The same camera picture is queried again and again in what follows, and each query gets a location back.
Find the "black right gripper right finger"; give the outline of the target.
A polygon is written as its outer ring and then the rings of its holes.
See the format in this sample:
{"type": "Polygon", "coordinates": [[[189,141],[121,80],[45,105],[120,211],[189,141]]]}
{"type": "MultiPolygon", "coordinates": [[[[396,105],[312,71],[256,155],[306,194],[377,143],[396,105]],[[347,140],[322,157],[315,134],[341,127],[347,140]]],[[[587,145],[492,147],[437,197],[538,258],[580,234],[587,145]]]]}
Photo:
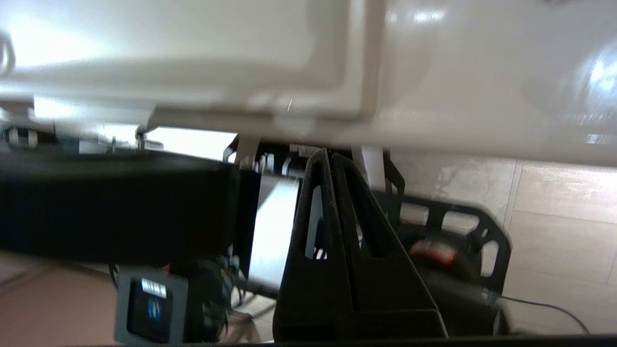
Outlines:
{"type": "Polygon", "coordinates": [[[352,160],[331,157],[358,339],[447,338],[425,283],[352,160]]]}

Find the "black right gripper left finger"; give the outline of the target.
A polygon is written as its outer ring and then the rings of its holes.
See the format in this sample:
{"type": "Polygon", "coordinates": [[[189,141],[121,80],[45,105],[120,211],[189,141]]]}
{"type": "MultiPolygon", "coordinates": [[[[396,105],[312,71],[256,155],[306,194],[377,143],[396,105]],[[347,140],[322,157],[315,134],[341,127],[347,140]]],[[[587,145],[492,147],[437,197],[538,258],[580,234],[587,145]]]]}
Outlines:
{"type": "Polygon", "coordinates": [[[348,262],[334,192],[330,156],[313,154],[306,166],[280,284],[276,341],[335,341],[353,309],[348,262]]]}

